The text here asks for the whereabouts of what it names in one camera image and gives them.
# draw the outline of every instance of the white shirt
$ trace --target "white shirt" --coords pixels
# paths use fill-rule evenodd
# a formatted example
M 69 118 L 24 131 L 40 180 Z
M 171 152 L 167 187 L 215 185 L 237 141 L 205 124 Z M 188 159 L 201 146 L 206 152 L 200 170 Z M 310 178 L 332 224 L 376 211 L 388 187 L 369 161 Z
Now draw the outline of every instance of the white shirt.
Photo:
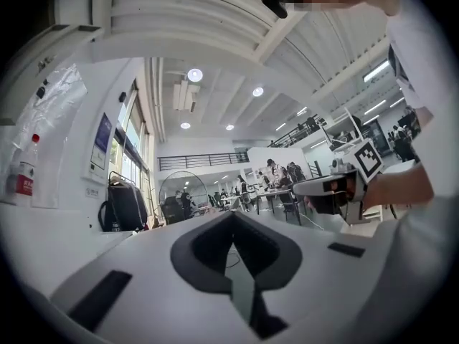
M 426 107 L 434 116 L 459 94 L 455 55 L 420 0 L 400 0 L 400 11 L 388 17 L 387 36 L 411 87 L 397 83 L 413 108 Z

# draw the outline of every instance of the person wearing white shirt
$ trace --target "person wearing white shirt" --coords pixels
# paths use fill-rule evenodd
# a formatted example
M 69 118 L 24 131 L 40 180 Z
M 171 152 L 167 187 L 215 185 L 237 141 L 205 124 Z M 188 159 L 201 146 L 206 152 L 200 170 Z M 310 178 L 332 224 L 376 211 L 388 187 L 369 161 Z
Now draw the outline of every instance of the person wearing white shirt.
M 380 8 L 387 15 L 387 36 L 399 63 L 398 70 L 395 70 L 396 80 L 407 104 L 415 109 L 421 127 L 459 96 L 454 54 L 436 21 L 419 0 L 302 2 L 319 4 L 321 9 L 346 8 L 366 2 Z M 422 163 L 418 163 L 406 172 L 378 175 L 373 179 L 364 198 L 364 208 L 384 204 L 425 203 L 432 197 L 433 189 L 425 168 Z

